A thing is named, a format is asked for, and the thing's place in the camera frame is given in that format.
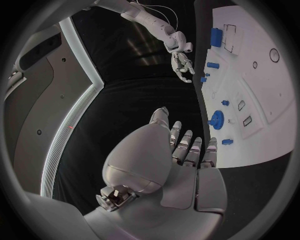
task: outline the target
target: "white robotic arm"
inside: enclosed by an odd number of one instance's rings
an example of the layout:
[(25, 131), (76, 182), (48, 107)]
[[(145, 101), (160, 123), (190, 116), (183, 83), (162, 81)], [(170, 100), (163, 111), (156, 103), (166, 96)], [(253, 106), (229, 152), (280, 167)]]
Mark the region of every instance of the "white robotic arm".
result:
[(191, 80), (182, 76), (182, 73), (189, 71), (195, 74), (192, 62), (183, 53), (193, 51), (191, 42), (187, 42), (185, 35), (181, 31), (175, 32), (174, 28), (164, 20), (157, 18), (146, 12), (143, 6), (136, 2), (126, 0), (97, 0), (91, 7), (98, 6), (117, 13), (131, 22), (143, 25), (158, 40), (163, 41), (166, 50), (172, 54), (171, 65), (173, 71), (185, 83)]

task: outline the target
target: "cable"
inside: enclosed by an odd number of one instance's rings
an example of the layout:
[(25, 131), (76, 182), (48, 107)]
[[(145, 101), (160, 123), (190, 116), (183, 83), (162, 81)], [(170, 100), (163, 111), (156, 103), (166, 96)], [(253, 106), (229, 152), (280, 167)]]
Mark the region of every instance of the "cable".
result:
[(167, 22), (170, 24), (170, 21), (168, 20), (168, 18), (162, 13), (162, 12), (160, 12), (160, 11), (158, 11), (158, 10), (155, 10), (155, 9), (153, 9), (153, 8), (150, 8), (150, 7), (162, 7), (162, 8), (166, 8), (166, 9), (169, 9), (169, 10), (171, 10), (174, 14), (175, 14), (175, 17), (176, 17), (176, 29), (175, 29), (175, 32), (177, 31), (177, 28), (178, 28), (178, 17), (177, 17), (177, 14), (176, 14), (176, 12), (174, 12), (171, 8), (169, 8), (169, 7), (167, 7), (167, 6), (161, 6), (161, 5), (144, 5), (144, 4), (141, 4), (141, 3), (139, 3), (139, 0), (133, 0), (134, 2), (136, 2), (137, 4), (139, 4), (139, 5), (141, 5), (141, 6), (143, 6), (143, 7), (145, 7), (145, 8), (148, 8), (148, 9), (151, 9), (151, 10), (154, 10), (154, 11), (156, 11), (156, 12), (159, 12), (160, 14), (162, 14), (166, 19), (167, 19)]

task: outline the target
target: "led light strip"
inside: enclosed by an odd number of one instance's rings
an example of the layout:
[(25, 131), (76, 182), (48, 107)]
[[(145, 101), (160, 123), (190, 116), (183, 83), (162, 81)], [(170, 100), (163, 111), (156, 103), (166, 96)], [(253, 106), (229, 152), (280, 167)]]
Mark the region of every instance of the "led light strip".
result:
[(62, 121), (49, 148), (44, 168), (42, 171), (40, 195), (52, 198), (54, 181), (65, 146), (76, 127), (77, 123), (98, 95), (94, 85), (91, 85), (77, 100)]

